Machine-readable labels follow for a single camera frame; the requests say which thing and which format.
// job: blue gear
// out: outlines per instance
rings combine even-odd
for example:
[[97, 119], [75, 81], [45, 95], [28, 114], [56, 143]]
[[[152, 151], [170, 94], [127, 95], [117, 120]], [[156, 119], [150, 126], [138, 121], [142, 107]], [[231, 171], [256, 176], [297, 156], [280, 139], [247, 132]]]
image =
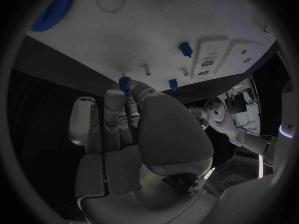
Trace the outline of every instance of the blue gear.
[[129, 77], [121, 77], [119, 79], [119, 84], [121, 86], [121, 90], [124, 92], [124, 93], [128, 93], [130, 90], [129, 88], [127, 88], [127, 83], [128, 81], [130, 80]]
[[37, 18], [31, 27], [31, 31], [41, 32], [52, 28], [68, 12], [73, 0], [55, 0], [42, 14]]

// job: purple light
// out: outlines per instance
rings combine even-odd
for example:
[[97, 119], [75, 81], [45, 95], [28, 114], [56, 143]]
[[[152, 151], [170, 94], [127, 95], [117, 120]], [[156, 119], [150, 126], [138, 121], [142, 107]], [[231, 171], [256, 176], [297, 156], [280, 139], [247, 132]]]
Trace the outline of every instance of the purple light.
[[286, 134], [285, 132], [283, 132], [283, 130], [282, 130], [282, 126], [279, 127], [279, 132], [280, 132], [281, 134], [283, 134], [284, 136], [288, 137], [288, 138], [292, 138], [292, 137], [293, 137], [293, 136], [290, 136], [290, 135]]

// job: blue knob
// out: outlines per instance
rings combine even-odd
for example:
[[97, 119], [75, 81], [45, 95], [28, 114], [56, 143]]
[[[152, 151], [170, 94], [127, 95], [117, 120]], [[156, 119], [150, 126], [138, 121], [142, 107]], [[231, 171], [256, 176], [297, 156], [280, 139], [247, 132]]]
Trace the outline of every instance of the blue knob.
[[182, 44], [180, 44], [180, 49], [182, 50], [182, 53], [184, 56], [188, 56], [189, 58], [191, 58], [191, 55], [193, 53], [192, 48], [189, 46], [188, 42], [183, 42]]
[[169, 86], [170, 86], [170, 88], [171, 88], [173, 91], [176, 91], [176, 90], [177, 90], [177, 81], [176, 81], [176, 79], [174, 79], [174, 80], [170, 80], [170, 81], [169, 81]]
[[127, 88], [127, 83], [128, 83], [129, 80], [130, 80], [129, 77], [121, 77], [119, 79], [119, 84], [120, 84], [121, 90], [124, 93], [128, 93], [129, 92], [129, 89]]

